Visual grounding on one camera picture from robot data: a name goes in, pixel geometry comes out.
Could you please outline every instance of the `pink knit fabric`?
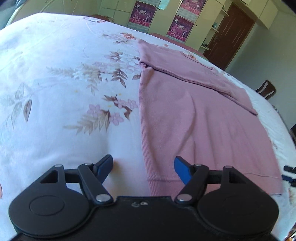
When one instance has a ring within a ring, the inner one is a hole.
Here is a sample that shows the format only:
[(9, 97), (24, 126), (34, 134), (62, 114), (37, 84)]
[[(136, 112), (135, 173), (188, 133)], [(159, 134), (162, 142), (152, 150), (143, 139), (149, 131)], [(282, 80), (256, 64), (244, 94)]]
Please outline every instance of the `pink knit fabric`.
[[(173, 161), (231, 165), (269, 194), (282, 193), (271, 142), (244, 89), (183, 52), (139, 40), (140, 116), (152, 195), (184, 186)], [(209, 185), (208, 191), (217, 188)]]

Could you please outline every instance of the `chair back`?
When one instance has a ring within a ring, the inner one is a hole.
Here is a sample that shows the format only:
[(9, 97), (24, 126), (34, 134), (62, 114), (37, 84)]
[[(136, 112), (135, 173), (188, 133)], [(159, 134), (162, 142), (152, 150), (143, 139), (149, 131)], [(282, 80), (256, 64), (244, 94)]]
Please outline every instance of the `chair back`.
[(259, 89), (256, 90), (259, 95), (262, 95), (265, 99), (269, 99), (276, 93), (276, 88), (269, 81), (265, 80)]

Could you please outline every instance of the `wooden door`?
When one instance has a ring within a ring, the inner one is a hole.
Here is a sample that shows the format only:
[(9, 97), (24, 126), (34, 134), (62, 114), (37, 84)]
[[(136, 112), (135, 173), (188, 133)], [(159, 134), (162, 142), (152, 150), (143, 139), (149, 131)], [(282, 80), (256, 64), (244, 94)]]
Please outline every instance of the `wooden door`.
[(214, 65), (225, 70), (248, 33), (254, 25), (249, 18), (236, 5), (232, 4), (227, 11), (229, 17), (225, 17), (216, 33), (209, 43), (209, 48), (204, 56)]

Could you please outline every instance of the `bed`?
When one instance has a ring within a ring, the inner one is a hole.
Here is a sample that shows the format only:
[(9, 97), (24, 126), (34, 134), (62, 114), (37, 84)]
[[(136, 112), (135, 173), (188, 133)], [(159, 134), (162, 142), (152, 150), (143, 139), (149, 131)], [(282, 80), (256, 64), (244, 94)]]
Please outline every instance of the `bed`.
[[(77, 168), (111, 154), (115, 165), (104, 186), (112, 196), (150, 195), (141, 148), (137, 39), (213, 66), (165, 40), (84, 16), (38, 13), (0, 31), (1, 240), (15, 235), (7, 212), (11, 201), (55, 164)], [(215, 68), (246, 90), (279, 168), (288, 175), (283, 166), (296, 166), (296, 150), (277, 112), (255, 91)], [(110, 98), (116, 98), (116, 105)], [(99, 113), (108, 113), (109, 121), (99, 119)], [(273, 230), (279, 240), (296, 221), (296, 189), (282, 184), (284, 193), (272, 195), (280, 208)], [(80, 191), (76, 185), (68, 187)]]

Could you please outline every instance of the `shelf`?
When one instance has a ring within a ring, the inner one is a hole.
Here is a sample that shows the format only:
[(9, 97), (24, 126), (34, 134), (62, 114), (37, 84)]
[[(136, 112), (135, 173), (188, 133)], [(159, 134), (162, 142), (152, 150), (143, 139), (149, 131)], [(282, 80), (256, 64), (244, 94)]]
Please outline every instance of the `shelf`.
[(211, 27), (211, 29), (213, 29), (213, 30), (215, 30), (217, 33), (219, 33), (219, 31), (218, 31), (217, 29), (215, 29), (215, 28), (213, 28), (213, 27)]
[(223, 9), (221, 9), (220, 13), (223, 14), (224, 16), (226, 16), (226, 17), (229, 17), (228, 13)]
[(205, 47), (205, 46), (200, 46), (201, 48), (204, 48), (205, 50), (211, 50), (209, 49), (208, 47)]

